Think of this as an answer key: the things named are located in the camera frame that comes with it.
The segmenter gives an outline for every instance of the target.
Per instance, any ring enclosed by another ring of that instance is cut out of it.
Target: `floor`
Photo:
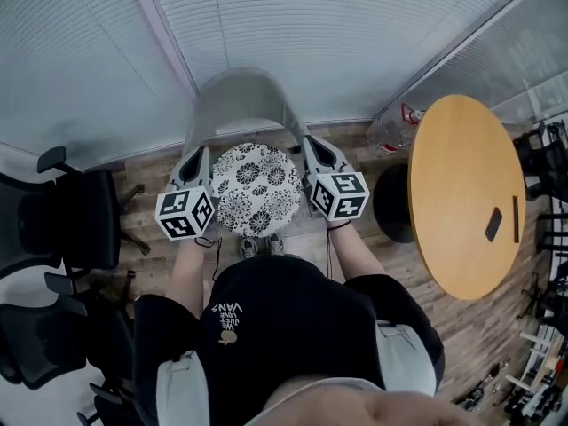
[[[365,131],[367,124],[351,123],[312,128],[312,133],[323,137],[340,148],[355,170],[361,171],[372,187],[380,173],[391,163],[400,161],[405,155],[390,155],[388,160],[379,159],[367,147]],[[525,128],[508,128],[512,137]],[[224,137],[209,143],[213,159],[226,148],[244,141],[269,143],[280,149],[294,145],[294,140],[283,130],[271,130],[246,136]],[[137,277],[132,284],[130,297],[145,293],[162,294],[168,284],[170,269],[174,263],[177,244],[168,241],[154,222],[156,194],[163,192],[170,171],[181,156],[181,148],[172,148],[159,153],[139,156],[112,166],[118,193],[124,193],[137,183],[145,185],[146,192],[135,198],[122,218],[122,226],[140,239],[146,241],[152,251],[142,256],[130,245],[122,246],[119,269],[113,274],[114,289],[122,286],[126,270],[135,270]],[[298,155],[291,156],[298,161]],[[521,249],[509,275],[490,295],[477,301],[462,301],[446,295],[424,269],[416,246],[391,242],[378,228],[367,206],[365,215],[355,222],[365,243],[381,260],[389,275],[399,280],[424,308],[446,347],[446,375],[440,387],[441,398],[455,398],[480,379],[484,378],[490,366],[502,359],[511,358],[508,372],[518,375],[528,355],[528,343],[518,337],[518,332],[536,330],[533,319],[516,320],[516,316],[527,304],[521,289],[529,288],[533,272],[540,274],[543,286],[548,277],[549,253],[535,255],[534,231],[536,217],[548,208],[548,198],[527,204],[527,217]],[[296,254],[316,264],[326,272],[327,241],[324,223],[310,218],[306,204],[294,221],[283,232],[284,245],[288,253]],[[219,270],[233,264],[238,257],[236,236],[222,230],[223,246]],[[207,297],[212,286],[217,254],[208,250],[204,287]],[[341,281],[343,275],[335,254],[332,262],[333,278]],[[497,382],[508,389],[504,378]],[[478,414],[488,424],[503,424],[506,419],[502,406],[493,407],[502,391],[491,392],[480,405]]]

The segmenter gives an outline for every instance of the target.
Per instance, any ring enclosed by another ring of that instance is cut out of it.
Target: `black t-shirt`
[[[438,382],[443,346],[422,309],[386,275],[345,285],[289,256],[255,257],[226,269],[200,319],[160,296],[135,304],[135,391],[147,424],[157,424],[158,366],[194,350],[203,365],[212,426],[242,426],[271,394],[299,375],[357,377],[383,387],[375,323],[414,329]]]

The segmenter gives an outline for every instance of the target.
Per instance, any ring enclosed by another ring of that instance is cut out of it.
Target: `black and white floral cushion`
[[[213,164],[213,196],[221,225],[245,237],[266,237],[288,224],[302,201],[294,163],[274,146],[241,144]]]

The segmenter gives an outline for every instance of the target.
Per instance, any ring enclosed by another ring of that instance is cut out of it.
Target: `black smartphone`
[[[489,220],[489,224],[487,225],[487,229],[485,230],[485,236],[489,241],[493,241],[495,239],[495,235],[499,230],[502,219],[503,215],[501,214],[500,210],[495,207],[491,215],[491,219]]]

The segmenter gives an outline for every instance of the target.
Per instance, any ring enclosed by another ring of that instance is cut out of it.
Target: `sneaker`
[[[284,256],[284,243],[282,243],[282,237],[277,233],[266,237],[266,247],[271,256]]]
[[[243,259],[251,259],[258,255],[258,246],[256,241],[250,237],[241,239],[241,257]]]

